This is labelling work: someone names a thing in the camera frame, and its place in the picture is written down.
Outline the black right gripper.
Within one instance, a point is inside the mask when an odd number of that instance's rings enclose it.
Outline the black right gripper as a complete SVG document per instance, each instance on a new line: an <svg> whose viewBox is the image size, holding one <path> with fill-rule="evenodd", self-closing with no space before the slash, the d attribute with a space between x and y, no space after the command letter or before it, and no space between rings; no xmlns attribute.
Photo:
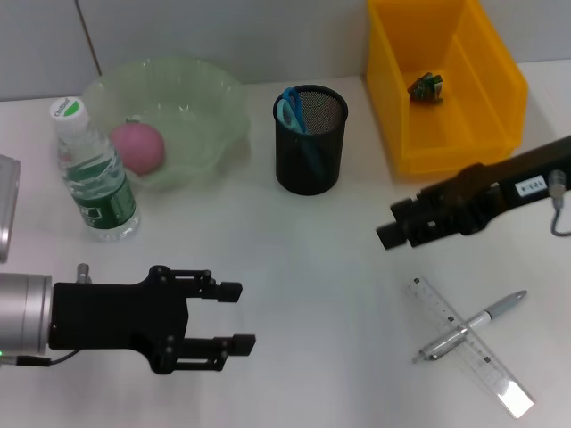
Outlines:
<svg viewBox="0 0 571 428"><path fill-rule="evenodd" d="M458 233L480 232L509 210L549 198L554 208L550 232L569 236L568 231L558 230L569 190L566 136L493 165L474 165L423 188L414 198L392 204L394 222L379 226L376 233L386 250L406 243L417 247Z"/></svg>

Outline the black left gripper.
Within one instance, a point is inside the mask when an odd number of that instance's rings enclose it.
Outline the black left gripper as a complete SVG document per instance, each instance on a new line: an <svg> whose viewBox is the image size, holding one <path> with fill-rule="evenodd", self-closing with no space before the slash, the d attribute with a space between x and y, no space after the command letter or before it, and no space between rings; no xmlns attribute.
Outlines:
<svg viewBox="0 0 571 428"><path fill-rule="evenodd" d="M57 283L48 346L52 350L133 350L158 375L220 372L230 357L248 357L253 334L185 338L186 300L237 303L243 286L217 283L210 270L153 266L137 284Z"/></svg>

